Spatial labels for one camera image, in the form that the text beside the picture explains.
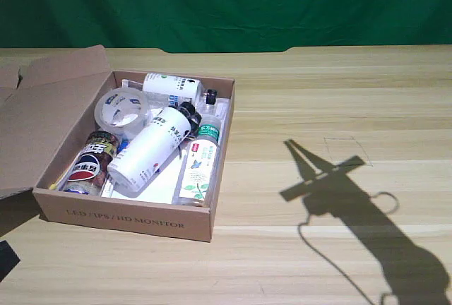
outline black object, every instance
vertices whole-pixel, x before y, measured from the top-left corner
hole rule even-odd
[[[215,102],[217,101],[217,94],[217,90],[209,88],[206,92],[206,104],[215,105]]]
[[[188,120],[196,112],[195,107],[189,102],[183,102],[177,107],[177,110],[181,112]]]
[[[19,264],[19,257],[6,240],[0,241],[0,282]]]
[[[198,130],[199,124],[201,123],[202,116],[195,112],[190,118],[191,132],[196,132]]]

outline wooden table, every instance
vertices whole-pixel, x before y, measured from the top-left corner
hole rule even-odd
[[[0,65],[65,51],[0,49]],[[114,69],[237,79],[213,240],[34,217],[2,238],[21,262],[1,304],[397,304],[391,288],[400,304],[452,299],[452,46],[108,56]],[[30,196],[10,204],[10,218],[37,212]]]

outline green label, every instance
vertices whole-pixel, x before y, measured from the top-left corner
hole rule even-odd
[[[210,136],[214,138],[216,141],[218,141],[218,138],[220,137],[220,132],[218,128],[214,127],[214,125],[202,125],[199,128],[198,136]]]

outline snack can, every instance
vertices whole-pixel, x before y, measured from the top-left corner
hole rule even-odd
[[[92,132],[62,191],[100,195],[107,179],[107,166],[116,156],[118,146],[118,138],[110,132]]]

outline white plastic bottle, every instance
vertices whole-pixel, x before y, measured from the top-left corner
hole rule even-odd
[[[218,160],[221,120],[205,116],[198,136],[188,144],[186,157],[174,191],[173,204],[209,206]]]
[[[204,100],[206,104],[215,104],[216,90],[205,90],[198,79],[170,76],[161,73],[148,73],[143,83],[143,92],[148,97],[151,105],[178,106],[183,102],[193,105]]]
[[[112,178],[133,192],[139,192],[157,169],[191,131],[194,106],[188,102],[177,109],[165,107],[110,164]]]

